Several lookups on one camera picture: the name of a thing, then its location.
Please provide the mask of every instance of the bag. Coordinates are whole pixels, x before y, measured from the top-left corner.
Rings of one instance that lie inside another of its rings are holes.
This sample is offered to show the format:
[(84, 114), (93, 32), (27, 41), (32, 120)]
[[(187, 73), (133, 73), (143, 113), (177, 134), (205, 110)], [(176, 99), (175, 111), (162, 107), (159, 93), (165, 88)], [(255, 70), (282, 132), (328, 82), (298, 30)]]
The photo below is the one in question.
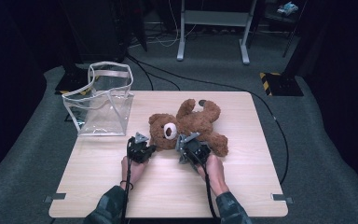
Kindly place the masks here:
[(121, 63), (93, 63), (89, 84), (62, 95), (78, 135), (126, 135), (133, 82), (130, 67)]

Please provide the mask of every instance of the person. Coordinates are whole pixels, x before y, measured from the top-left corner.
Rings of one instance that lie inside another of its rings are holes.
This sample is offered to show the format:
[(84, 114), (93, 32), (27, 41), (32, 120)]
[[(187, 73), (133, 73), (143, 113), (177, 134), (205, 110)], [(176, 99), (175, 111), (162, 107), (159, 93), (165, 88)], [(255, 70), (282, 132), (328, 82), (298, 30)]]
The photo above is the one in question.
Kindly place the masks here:
[[(148, 161), (131, 163), (131, 188), (141, 178)], [(205, 180), (204, 170), (200, 165), (197, 170)], [(128, 159), (127, 156), (121, 161), (122, 179), (127, 179)], [(206, 171), (211, 183), (211, 190), (216, 196), (216, 204), (219, 209), (221, 224), (251, 224), (252, 220), (248, 217), (243, 207), (235, 199), (234, 195), (229, 191), (225, 181), (224, 166), (220, 159), (211, 154), (206, 161)], [(125, 188), (127, 182), (121, 181), (120, 185), (112, 187), (100, 199), (97, 207), (86, 216), (83, 223), (119, 223), (121, 219), (121, 211), (124, 206)]]

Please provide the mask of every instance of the teddy bear muzzle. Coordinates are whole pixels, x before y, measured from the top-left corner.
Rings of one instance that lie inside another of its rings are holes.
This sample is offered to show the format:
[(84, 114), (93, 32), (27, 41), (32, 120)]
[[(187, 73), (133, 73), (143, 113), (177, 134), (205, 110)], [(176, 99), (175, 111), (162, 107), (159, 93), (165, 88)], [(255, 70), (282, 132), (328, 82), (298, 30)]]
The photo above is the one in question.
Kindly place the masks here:
[(166, 139), (173, 140), (177, 135), (176, 125), (167, 123), (164, 125), (164, 136)]

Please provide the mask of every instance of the teddy bear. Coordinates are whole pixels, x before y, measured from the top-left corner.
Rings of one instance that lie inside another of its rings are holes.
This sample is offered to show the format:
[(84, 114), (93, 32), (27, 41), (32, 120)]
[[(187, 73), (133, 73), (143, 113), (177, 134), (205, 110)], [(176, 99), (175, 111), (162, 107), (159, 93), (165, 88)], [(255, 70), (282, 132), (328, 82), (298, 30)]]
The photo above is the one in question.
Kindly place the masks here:
[(227, 138), (213, 131), (213, 123), (220, 116), (220, 107), (212, 101), (202, 100), (202, 111), (193, 111), (196, 105), (194, 99), (182, 102), (174, 115), (154, 114), (149, 118), (150, 145), (155, 145), (157, 151), (174, 149), (179, 134), (189, 136), (199, 133), (197, 139), (207, 142), (209, 148), (216, 156), (225, 157), (228, 154)]

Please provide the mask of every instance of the table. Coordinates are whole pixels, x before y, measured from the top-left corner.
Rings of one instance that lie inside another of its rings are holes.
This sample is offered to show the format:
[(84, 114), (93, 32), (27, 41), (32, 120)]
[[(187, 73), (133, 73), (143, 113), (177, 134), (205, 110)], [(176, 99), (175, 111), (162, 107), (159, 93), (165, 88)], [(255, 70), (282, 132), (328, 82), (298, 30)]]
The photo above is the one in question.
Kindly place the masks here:
[(243, 38), (239, 40), (242, 62), (249, 64), (249, 55), (246, 48), (246, 39), (249, 34), (249, 29), (252, 24), (252, 19), (255, 12), (255, 3), (257, 0), (252, 0), (249, 12), (216, 12), (216, 11), (197, 11), (186, 10), (185, 0), (182, 0), (181, 6), (181, 27), (180, 27), (180, 42), (177, 61), (182, 61), (185, 55), (185, 24), (201, 24), (201, 25), (222, 25), (222, 26), (240, 26), (245, 27)]
[[(285, 202), (252, 96), (243, 91), (132, 91), (127, 136), (78, 136), (53, 200), (52, 217), (85, 217), (101, 196), (121, 181), (120, 161), (128, 139), (137, 132), (149, 137), (148, 118), (155, 113), (176, 115), (189, 98), (212, 100), (221, 107), (214, 129), (228, 138), (222, 159), (226, 181), (250, 217), (284, 217)], [(202, 110), (196, 105), (195, 110)], [(213, 196), (213, 206), (218, 209)], [(179, 164), (174, 149), (155, 152), (144, 176), (130, 192), (126, 217), (211, 217), (205, 182), (190, 164)]]

